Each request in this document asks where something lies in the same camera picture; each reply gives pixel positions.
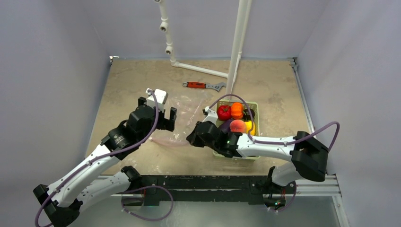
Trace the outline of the pink toy peach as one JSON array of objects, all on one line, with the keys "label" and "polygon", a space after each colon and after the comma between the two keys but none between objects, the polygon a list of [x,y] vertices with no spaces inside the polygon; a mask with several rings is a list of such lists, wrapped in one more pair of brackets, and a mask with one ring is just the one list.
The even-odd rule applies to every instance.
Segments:
[{"label": "pink toy peach", "polygon": [[230,123],[229,128],[231,132],[246,133],[247,126],[244,121],[236,119]]}]

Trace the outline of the orange toy pumpkin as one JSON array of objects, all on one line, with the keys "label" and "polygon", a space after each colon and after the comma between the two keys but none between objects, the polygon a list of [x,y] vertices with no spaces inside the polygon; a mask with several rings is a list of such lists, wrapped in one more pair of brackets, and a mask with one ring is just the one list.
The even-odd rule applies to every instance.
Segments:
[{"label": "orange toy pumpkin", "polygon": [[231,105],[231,117],[235,120],[240,120],[243,118],[244,108],[239,102],[235,102]]}]

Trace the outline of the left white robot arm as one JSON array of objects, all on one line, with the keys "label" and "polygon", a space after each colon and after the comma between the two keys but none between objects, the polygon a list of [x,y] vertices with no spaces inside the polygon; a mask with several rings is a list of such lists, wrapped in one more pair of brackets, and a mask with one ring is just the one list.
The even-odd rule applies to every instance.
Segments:
[{"label": "left white robot arm", "polygon": [[164,118],[167,95],[140,97],[138,107],[116,128],[110,130],[95,150],[80,164],[60,180],[50,184],[40,184],[33,193],[41,204],[35,217],[39,226],[39,216],[44,211],[54,227],[67,227],[81,212],[107,198],[127,192],[146,192],[157,188],[147,181],[132,166],[125,166],[115,175],[94,183],[106,169],[122,161],[139,149],[156,129],[174,130],[177,109],[170,109],[170,117]]}]

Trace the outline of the light green plastic basket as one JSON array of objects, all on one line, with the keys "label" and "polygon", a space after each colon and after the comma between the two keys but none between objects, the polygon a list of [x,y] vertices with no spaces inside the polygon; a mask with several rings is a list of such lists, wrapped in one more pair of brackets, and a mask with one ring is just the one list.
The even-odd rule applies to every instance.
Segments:
[{"label": "light green plastic basket", "polygon": [[[219,100],[217,103],[216,103],[216,107],[214,107],[214,111],[216,111],[217,112],[217,109],[218,109],[218,107],[220,107],[221,105],[229,105],[229,106],[231,106],[233,103],[235,103],[235,102],[239,102],[239,103],[241,103],[242,105],[243,105],[243,108],[244,109],[247,109],[246,108],[246,105],[242,102],[242,101],[240,101],[240,100],[228,100],[228,99],[221,99],[221,100]],[[248,105],[248,107],[249,107],[249,109],[253,109],[254,111],[255,111],[255,119],[253,120],[253,122],[255,123],[255,126],[256,126],[256,133],[255,133],[255,136],[259,136],[260,135],[260,127],[259,127],[259,110],[258,110],[258,104],[256,103],[256,102],[247,102],[246,103],[247,105]],[[217,122],[216,122],[216,126],[220,126],[222,123],[223,123],[224,121],[221,121],[221,120],[217,120]]]}]

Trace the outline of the purple toy eggplant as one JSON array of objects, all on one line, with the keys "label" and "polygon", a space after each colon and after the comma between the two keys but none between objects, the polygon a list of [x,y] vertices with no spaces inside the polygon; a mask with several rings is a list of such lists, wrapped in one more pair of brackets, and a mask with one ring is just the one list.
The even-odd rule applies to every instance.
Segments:
[{"label": "purple toy eggplant", "polygon": [[233,121],[233,119],[229,119],[227,121],[224,121],[218,128],[222,130],[224,133],[230,132],[230,124]]}]

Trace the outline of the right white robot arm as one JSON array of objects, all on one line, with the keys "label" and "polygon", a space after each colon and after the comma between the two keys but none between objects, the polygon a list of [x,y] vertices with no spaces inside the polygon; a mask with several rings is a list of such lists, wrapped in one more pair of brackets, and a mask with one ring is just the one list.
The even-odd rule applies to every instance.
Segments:
[{"label": "right white robot arm", "polygon": [[273,168],[265,180],[270,192],[298,179],[325,181],[329,149],[312,135],[298,131],[293,137],[249,137],[224,132],[210,121],[197,122],[186,140],[195,147],[208,147],[227,158],[271,157],[285,161]]}]

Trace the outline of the clear zip top bag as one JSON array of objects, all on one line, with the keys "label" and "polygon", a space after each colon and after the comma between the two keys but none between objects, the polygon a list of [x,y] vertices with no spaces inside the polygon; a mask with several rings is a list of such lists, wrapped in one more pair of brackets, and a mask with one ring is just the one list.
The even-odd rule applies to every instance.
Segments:
[{"label": "clear zip top bag", "polygon": [[156,131],[149,141],[170,148],[186,146],[188,142],[185,138],[192,131],[204,103],[209,99],[210,96],[206,93],[191,96],[176,95],[169,98],[167,105],[177,108],[175,130],[173,132]]}]

